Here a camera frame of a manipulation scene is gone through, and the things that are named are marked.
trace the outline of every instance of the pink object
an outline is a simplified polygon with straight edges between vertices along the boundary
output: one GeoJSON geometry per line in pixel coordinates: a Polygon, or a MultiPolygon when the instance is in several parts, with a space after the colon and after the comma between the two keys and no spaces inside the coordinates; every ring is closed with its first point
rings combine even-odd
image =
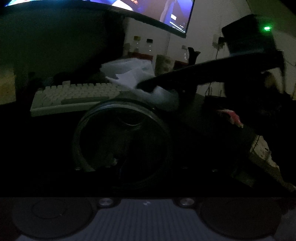
{"type": "Polygon", "coordinates": [[[233,124],[233,125],[235,124],[235,125],[237,125],[238,127],[241,127],[241,128],[244,127],[244,124],[241,123],[239,116],[233,110],[223,109],[223,110],[217,110],[217,111],[220,112],[220,113],[228,114],[229,117],[230,117],[229,121],[230,121],[231,124],[233,124]]]}

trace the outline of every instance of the bottle cap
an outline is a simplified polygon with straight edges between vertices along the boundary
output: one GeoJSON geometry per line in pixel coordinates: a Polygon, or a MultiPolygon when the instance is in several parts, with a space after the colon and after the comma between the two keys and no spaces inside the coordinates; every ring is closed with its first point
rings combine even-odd
{"type": "Polygon", "coordinates": [[[140,41],[141,37],[140,36],[134,36],[133,39],[136,40],[136,41],[140,41]]]}

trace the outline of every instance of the monitor bezel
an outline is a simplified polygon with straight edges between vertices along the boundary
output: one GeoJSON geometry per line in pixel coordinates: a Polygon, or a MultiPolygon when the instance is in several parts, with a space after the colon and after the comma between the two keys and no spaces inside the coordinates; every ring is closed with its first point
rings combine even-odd
{"type": "Polygon", "coordinates": [[[122,9],[119,7],[114,7],[107,4],[102,3],[96,3],[91,1],[83,1],[83,0],[60,0],[60,1],[48,1],[48,0],[41,0],[41,1],[30,1],[30,2],[24,2],[24,3],[18,3],[11,6],[6,6],[1,9],[0,15],[3,16],[5,14],[12,14],[17,11],[24,11],[24,10],[35,10],[35,9],[88,9],[92,11],[112,11],[119,13],[125,17],[133,18],[137,21],[155,26],[157,28],[163,29],[167,32],[170,32],[172,34],[175,34],[181,38],[186,38],[186,34],[189,27],[189,22],[192,15],[192,10],[194,7],[194,2],[192,4],[192,8],[189,15],[189,21],[186,27],[185,33],[182,33],[181,31],[170,27],[169,25],[162,23],[158,20],[155,20],[153,18],[147,17],[145,15],[142,15],[137,12],[132,12],[126,9],[122,9]]]}

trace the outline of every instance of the white plastic bag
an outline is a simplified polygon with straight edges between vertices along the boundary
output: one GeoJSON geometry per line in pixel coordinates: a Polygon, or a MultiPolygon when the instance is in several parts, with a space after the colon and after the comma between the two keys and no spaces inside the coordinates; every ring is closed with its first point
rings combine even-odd
{"type": "Polygon", "coordinates": [[[141,81],[155,77],[152,64],[148,60],[137,58],[115,60],[103,64],[101,71],[110,82],[127,87],[131,92],[160,109],[174,111],[179,106],[176,91],[167,91],[159,86],[152,93],[136,89],[141,81]]]}

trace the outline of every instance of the space bar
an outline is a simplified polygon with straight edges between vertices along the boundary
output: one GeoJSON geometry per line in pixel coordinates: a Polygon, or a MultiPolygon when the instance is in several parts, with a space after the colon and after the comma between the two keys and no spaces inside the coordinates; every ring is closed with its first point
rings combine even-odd
{"type": "Polygon", "coordinates": [[[87,103],[87,102],[99,102],[108,100],[108,96],[100,97],[83,97],[83,98],[73,98],[73,99],[64,99],[61,101],[61,104],[77,104],[77,103],[87,103]]]}

